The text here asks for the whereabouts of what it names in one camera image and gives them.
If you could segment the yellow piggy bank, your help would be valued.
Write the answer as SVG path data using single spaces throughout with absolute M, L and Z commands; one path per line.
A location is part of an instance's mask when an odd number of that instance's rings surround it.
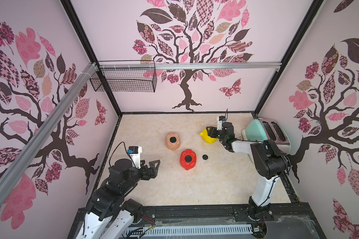
M 217 138 L 212 138 L 208 135 L 206 128 L 199 135 L 206 143 L 212 144 L 217 141 Z

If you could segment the red piggy bank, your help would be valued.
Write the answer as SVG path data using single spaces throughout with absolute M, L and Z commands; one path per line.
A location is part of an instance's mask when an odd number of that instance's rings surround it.
M 185 170 L 193 169 L 196 166 L 196 154 L 191 149 L 186 149 L 180 154 L 180 165 Z

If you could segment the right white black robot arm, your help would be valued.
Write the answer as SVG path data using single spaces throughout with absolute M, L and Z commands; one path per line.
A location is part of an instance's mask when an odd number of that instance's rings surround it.
M 249 198 L 247 214 L 259 220 L 270 212 L 271 195 L 277 181 L 289 170 L 287 157 L 290 141 L 278 122 L 271 119 L 254 119 L 242 130 L 242 139 L 235 136 L 234 126 L 227 117 L 219 117 L 217 126 L 207 126 L 201 136 L 218 140 L 232 153 L 248 154 L 259 174 L 256 189 Z

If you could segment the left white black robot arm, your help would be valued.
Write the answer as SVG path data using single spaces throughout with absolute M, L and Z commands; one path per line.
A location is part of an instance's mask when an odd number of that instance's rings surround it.
M 157 177 L 161 162 L 144 163 L 138 169 L 131 160 L 119 159 L 109 168 L 109 177 L 87 202 L 77 239 L 118 239 L 129 226 L 142 219 L 142 204 L 125 198 L 140 180 Z

